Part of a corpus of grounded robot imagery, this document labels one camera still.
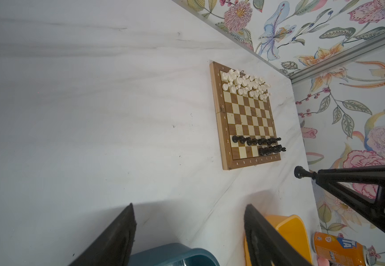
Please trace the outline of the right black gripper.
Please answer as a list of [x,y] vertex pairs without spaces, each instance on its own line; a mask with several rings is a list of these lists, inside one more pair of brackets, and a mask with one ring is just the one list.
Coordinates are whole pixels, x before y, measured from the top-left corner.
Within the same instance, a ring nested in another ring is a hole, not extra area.
[[[344,202],[385,233],[385,165],[309,172],[301,166],[294,169],[296,178],[310,177],[316,184]],[[377,185],[371,199],[344,186],[344,183]]]

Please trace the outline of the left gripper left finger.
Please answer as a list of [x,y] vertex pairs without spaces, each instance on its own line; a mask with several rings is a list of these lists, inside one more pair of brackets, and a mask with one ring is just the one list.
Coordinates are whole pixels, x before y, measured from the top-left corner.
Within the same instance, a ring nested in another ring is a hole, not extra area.
[[70,266],[126,266],[129,263],[137,222],[130,204]]

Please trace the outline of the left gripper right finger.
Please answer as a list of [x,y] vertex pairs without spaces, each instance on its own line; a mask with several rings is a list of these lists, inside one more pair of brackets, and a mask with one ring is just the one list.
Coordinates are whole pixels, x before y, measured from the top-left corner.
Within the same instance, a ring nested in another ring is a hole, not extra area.
[[246,206],[244,227],[252,266],[310,266],[252,205]]

